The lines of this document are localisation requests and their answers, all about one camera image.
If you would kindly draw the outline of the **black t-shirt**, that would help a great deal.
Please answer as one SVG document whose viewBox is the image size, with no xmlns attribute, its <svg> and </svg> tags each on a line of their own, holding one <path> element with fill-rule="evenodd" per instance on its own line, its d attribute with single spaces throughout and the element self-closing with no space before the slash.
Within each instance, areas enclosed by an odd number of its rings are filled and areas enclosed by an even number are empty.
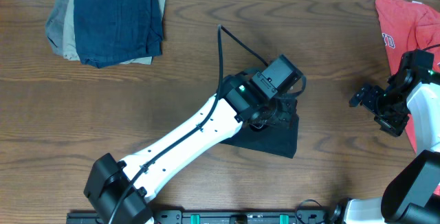
<svg viewBox="0 0 440 224">
<path fill-rule="evenodd" d="M 298 125 L 299 117 L 295 114 L 288 129 L 246 126 L 221 143 L 292 159 L 297 151 Z"/>
</svg>

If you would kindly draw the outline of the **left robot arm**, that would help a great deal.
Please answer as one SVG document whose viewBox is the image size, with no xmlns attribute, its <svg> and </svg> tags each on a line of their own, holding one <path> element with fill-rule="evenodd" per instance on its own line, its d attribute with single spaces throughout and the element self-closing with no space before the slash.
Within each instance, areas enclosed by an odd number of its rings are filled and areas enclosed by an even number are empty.
<svg viewBox="0 0 440 224">
<path fill-rule="evenodd" d="M 303 76 L 245 72 L 227 76 L 196 114 L 163 138 L 116 161 L 96 160 L 84 194 L 103 223 L 148 223 L 159 191 L 180 170 L 218 143 L 291 158 L 296 152 L 298 93 Z"/>
</svg>

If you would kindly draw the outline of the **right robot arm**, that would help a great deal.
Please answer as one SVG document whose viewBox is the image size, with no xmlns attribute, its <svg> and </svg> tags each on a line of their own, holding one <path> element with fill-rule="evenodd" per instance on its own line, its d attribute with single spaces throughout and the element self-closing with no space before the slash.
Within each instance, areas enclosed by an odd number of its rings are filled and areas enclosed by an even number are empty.
<svg viewBox="0 0 440 224">
<path fill-rule="evenodd" d="M 418 155 L 374 199 L 350 199 L 338 205 L 331 223 L 439 224 L 439 73 L 431 69 L 402 69 L 389 87 L 364 86 L 353 96 L 378 118 L 382 129 L 399 135 L 409 117 L 415 121 Z"/>
</svg>

